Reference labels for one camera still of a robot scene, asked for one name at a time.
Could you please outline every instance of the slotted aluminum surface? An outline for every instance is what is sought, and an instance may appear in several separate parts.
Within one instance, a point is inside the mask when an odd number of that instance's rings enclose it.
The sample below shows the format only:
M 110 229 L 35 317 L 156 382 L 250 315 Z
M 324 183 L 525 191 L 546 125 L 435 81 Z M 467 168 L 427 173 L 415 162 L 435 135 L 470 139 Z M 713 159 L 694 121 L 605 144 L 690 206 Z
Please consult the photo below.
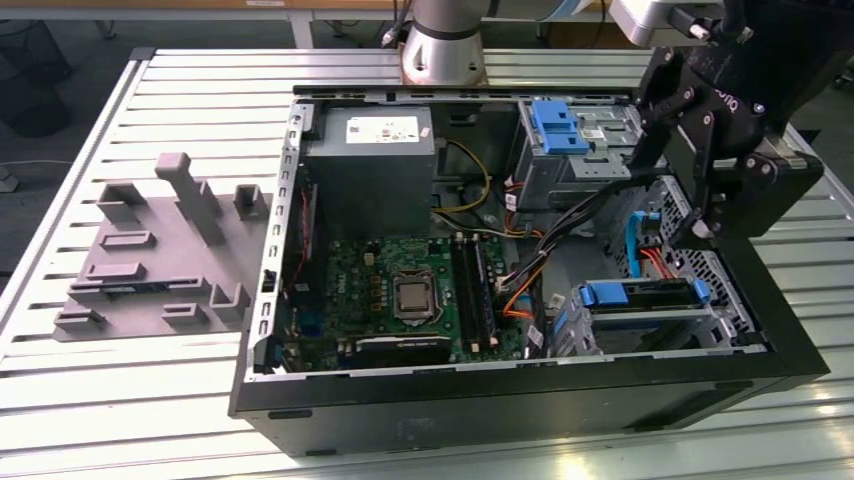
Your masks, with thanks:
M 497 85 L 634 86 L 647 60 L 643 52 L 491 51 L 487 65 Z M 833 177 L 757 241 L 833 373 L 683 431 L 291 459 L 226 415 L 236 333 L 51 339 L 104 181 L 166 193 L 154 159 L 180 150 L 215 193 L 248 182 L 270 191 L 292 85 L 398 81 L 394 52 L 370 50 L 172 50 L 131 62 L 0 300 L 0 477 L 852 478 L 854 213 Z

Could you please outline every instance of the gray carpet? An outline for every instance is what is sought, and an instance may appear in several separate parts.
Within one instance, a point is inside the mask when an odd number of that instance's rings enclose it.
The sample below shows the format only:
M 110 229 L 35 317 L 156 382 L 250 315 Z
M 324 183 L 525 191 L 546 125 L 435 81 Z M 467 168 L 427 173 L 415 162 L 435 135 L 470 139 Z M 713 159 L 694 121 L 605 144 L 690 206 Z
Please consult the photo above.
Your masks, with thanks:
M 290 26 L 282 22 L 119 22 L 119 36 L 104 41 L 92 22 L 51 22 L 51 29 L 75 75 L 59 86 L 60 95 L 74 112 L 72 124 L 47 138 L 18 137 L 0 124 L 0 163 L 27 160 L 72 161 L 131 50 L 138 46 L 162 48 L 292 48 Z M 379 22 L 362 22 L 335 35 L 323 22 L 315 22 L 318 48 L 374 47 Z M 539 48 L 533 24 L 487 24 L 483 31 L 487 48 Z M 854 186 L 854 95 L 826 91 L 799 112 L 798 128 L 822 129 L 815 149 L 846 184 Z M 0 271 L 14 270 L 44 212 L 64 178 L 67 166 L 58 164 L 10 165 L 22 181 L 19 191 L 0 194 Z M 4 278 L 0 275 L 0 288 Z

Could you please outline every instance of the mesh trash can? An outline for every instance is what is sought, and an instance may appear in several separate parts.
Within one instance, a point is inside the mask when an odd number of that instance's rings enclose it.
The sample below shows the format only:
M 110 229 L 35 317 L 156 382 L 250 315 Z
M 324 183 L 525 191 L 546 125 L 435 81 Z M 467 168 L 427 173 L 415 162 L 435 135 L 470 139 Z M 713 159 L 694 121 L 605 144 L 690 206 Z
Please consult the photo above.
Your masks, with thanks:
M 23 137 L 62 130 L 71 114 L 54 87 L 38 85 L 0 56 L 0 120 Z
M 71 75 L 71 66 L 42 20 L 0 20 L 0 55 L 38 86 Z

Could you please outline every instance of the sticker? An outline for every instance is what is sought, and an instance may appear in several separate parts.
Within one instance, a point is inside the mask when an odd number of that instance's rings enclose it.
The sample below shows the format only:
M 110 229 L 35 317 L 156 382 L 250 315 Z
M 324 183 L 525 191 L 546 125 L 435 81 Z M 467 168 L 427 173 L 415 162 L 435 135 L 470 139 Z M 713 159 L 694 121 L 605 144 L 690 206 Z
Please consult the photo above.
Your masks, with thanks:
M 582 137 L 605 139 L 605 132 L 598 128 L 582 128 Z
M 352 117 L 347 143 L 418 143 L 418 117 Z
M 517 211 L 517 196 L 510 193 L 505 194 L 505 203 L 507 204 L 507 210 L 511 212 Z
M 549 300 L 549 308 L 551 310 L 561 310 L 561 307 L 563 307 L 565 301 L 566 301 L 566 297 L 563 295 L 553 293 L 551 299 Z
M 529 327 L 529 338 L 534 342 L 534 345 L 537 345 L 537 348 L 543 347 L 543 334 L 534 325 Z

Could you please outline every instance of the blue latch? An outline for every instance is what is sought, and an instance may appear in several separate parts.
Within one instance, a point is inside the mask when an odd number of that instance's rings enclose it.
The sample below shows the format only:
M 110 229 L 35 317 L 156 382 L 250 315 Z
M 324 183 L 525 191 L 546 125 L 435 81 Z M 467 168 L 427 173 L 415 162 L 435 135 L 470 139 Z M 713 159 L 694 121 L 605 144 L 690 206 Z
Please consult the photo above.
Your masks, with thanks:
M 597 297 L 597 305 L 626 305 L 629 295 L 622 283 L 594 283 L 590 285 Z
M 649 216 L 653 220 L 659 220 L 659 212 L 646 213 L 643 210 L 634 212 L 629 216 L 626 223 L 626 261 L 629 262 L 629 274 L 633 278 L 641 278 L 641 262 L 638 261 L 638 233 L 641 233 L 641 222 Z
M 626 305 L 629 295 L 622 283 L 590 283 L 578 290 L 586 307 Z
M 582 305 L 593 307 L 597 304 L 597 297 L 593 296 L 593 290 L 587 287 L 578 289 L 578 293 L 582 295 Z
M 543 150 L 549 155 L 585 155 L 590 145 L 578 133 L 578 117 L 566 102 L 535 100 L 531 102 L 534 124 L 543 136 Z
M 570 312 L 569 310 L 565 310 L 563 314 L 558 318 L 558 321 L 555 322 L 554 329 L 551 330 L 554 333 L 558 333 L 561 331 L 561 329 L 563 328 L 563 324 L 566 323 L 569 318 L 570 318 Z
M 706 305 L 711 301 L 711 290 L 706 282 L 699 278 L 694 280 L 694 291 L 697 292 L 697 298 L 699 298 L 701 303 Z

